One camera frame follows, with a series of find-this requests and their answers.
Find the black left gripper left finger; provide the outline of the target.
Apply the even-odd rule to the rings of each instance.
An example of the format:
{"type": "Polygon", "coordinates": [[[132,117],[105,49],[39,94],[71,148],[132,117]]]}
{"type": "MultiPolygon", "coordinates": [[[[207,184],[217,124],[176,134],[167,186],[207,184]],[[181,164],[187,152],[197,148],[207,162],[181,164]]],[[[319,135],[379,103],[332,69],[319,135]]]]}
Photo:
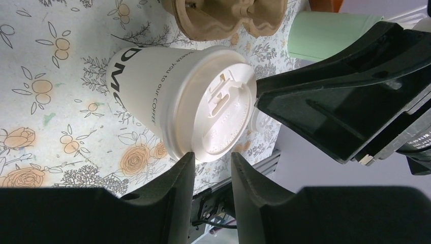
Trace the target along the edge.
{"type": "Polygon", "coordinates": [[[1,243],[187,243],[195,155],[124,195],[103,188],[2,188],[1,243]]]}

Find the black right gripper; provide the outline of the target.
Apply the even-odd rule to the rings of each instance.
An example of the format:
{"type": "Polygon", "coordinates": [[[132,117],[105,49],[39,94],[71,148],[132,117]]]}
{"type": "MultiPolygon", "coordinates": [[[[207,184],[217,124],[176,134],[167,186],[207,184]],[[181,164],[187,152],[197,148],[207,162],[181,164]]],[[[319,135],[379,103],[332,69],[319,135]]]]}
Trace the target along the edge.
{"type": "Polygon", "coordinates": [[[256,106],[339,163],[397,153],[430,175],[430,33],[380,21],[332,57],[259,79],[256,106]]]}

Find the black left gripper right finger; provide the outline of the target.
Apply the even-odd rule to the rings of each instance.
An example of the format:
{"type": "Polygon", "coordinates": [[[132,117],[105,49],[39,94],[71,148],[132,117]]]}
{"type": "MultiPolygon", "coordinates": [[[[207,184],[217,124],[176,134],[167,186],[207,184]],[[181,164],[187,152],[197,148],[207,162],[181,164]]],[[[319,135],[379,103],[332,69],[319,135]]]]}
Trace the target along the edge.
{"type": "Polygon", "coordinates": [[[231,155],[240,243],[430,243],[430,200],[410,187],[305,187],[292,193],[231,155]]]}

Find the single white paper cup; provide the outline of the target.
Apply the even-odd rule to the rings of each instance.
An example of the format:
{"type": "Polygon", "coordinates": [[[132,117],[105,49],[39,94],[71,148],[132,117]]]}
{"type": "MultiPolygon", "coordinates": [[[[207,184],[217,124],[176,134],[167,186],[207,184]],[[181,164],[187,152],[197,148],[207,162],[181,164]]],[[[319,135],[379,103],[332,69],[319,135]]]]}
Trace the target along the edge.
{"type": "Polygon", "coordinates": [[[111,58],[106,83],[121,107],[162,138],[163,112],[203,53],[167,47],[125,48],[111,58]]]}

